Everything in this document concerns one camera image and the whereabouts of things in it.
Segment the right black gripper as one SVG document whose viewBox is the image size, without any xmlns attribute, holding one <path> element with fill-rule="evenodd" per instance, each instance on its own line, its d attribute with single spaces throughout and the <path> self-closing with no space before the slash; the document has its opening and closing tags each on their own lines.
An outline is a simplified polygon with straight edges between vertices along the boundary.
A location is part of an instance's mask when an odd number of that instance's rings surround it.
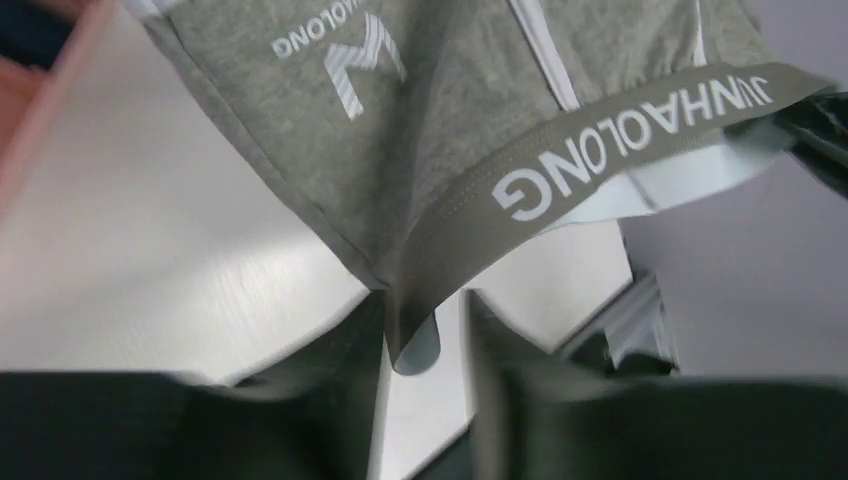
<svg viewBox="0 0 848 480">
<path fill-rule="evenodd" d="M 810 96 L 777 112 L 775 123 L 792 135 L 796 159 L 831 191 L 847 198 L 847 92 Z"/>
</svg>

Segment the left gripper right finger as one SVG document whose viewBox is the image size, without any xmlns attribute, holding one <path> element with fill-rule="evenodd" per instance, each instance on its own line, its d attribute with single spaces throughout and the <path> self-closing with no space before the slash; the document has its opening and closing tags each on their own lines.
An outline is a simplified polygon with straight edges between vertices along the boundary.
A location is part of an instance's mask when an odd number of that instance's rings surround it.
<svg viewBox="0 0 848 480">
<path fill-rule="evenodd" d="M 464 295 L 477 479 L 843 479 L 836 377 L 611 375 L 558 359 Z"/>
</svg>

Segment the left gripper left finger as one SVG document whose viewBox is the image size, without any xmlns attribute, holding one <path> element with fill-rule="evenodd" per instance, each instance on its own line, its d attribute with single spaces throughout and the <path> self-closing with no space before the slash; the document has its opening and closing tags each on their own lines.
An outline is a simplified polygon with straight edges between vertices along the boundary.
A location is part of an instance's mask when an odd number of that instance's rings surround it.
<svg viewBox="0 0 848 480">
<path fill-rule="evenodd" d="M 385 300 L 233 386 L 165 372 L 5 372 L 5 479 L 364 479 Z"/>
</svg>

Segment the grey underwear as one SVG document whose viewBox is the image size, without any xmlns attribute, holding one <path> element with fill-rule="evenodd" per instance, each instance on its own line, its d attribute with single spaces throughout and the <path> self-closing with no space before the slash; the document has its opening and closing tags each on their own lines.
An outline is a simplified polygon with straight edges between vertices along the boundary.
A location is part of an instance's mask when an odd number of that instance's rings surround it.
<svg viewBox="0 0 848 480">
<path fill-rule="evenodd" d="M 530 238 L 757 175 L 772 116 L 831 82 L 741 1 L 129 1 L 269 189 L 388 291 L 395 370 L 436 308 Z"/>
</svg>

